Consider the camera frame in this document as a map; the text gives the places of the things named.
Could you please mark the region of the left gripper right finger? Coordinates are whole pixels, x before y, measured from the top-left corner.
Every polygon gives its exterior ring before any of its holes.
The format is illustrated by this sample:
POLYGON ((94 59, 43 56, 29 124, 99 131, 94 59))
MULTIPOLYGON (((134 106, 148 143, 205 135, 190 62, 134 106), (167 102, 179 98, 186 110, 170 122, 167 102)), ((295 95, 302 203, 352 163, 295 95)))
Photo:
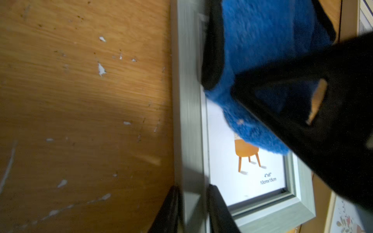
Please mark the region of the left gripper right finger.
POLYGON ((212 233, 240 233, 217 186, 207 189, 207 211, 212 233))

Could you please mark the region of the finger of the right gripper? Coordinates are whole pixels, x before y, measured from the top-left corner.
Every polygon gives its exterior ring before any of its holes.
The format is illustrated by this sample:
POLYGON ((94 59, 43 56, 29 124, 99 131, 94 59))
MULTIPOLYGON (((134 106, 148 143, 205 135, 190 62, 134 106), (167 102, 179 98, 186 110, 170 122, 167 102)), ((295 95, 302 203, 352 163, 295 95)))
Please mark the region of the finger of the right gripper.
POLYGON ((232 97, 285 143, 333 191, 373 209, 373 34, 237 76, 232 97), (311 124, 276 113, 257 97, 277 85, 325 80, 311 124))

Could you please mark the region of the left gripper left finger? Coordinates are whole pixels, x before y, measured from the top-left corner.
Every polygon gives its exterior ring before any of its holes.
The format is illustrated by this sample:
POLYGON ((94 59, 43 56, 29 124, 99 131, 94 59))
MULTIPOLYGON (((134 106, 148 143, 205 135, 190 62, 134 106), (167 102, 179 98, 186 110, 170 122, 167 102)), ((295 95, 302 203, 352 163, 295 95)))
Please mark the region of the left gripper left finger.
POLYGON ((179 221, 179 188, 172 186, 148 233, 177 233, 179 221))

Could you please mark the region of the light blue picture frame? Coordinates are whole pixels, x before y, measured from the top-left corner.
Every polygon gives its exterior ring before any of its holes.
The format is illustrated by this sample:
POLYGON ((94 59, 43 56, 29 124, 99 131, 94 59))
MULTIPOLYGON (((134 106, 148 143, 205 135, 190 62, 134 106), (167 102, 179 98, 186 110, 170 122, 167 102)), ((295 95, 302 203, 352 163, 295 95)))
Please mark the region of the light blue picture frame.
MULTIPOLYGON (((205 7, 204 1, 171 1, 174 168, 186 233, 210 232, 208 120, 198 80, 205 7)), ((311 170, 294 153, 284 159, 287 191, 232 211, 242 232, 284 233, 316 216, 311 170)))

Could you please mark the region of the blue microfiber cloth black trim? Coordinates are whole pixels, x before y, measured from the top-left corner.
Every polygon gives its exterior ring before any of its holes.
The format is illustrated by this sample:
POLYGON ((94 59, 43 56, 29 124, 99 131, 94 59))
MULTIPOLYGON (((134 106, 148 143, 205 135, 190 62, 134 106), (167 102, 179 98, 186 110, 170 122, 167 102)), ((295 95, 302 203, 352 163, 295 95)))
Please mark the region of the blue microfiber cloth black trim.
POLYGON ((285 155, 289 148, 231 96, 236 76, 322 50, 336 32, 319 1, 210 1, 201 83, 244 141, 285 155))

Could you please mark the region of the cream white picture frame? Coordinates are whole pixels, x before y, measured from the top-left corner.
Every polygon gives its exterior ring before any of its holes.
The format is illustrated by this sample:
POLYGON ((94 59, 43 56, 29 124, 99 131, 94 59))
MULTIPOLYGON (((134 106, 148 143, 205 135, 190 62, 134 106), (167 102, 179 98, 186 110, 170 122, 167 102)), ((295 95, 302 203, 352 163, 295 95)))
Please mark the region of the cream white picture frame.
POLYGON ((331 193, 326 213, 324 233, 371 233, 373 215, 331 193))

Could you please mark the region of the white picture frame black border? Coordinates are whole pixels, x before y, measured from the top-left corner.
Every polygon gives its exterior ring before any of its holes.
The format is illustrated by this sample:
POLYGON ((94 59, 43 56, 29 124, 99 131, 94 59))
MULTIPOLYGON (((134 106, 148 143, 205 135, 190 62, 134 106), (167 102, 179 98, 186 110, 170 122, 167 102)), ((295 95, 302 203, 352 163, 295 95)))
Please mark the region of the white picture frame black border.
POLYGON ((343 0, 338 42, 373 31, 373 1, 343 0))

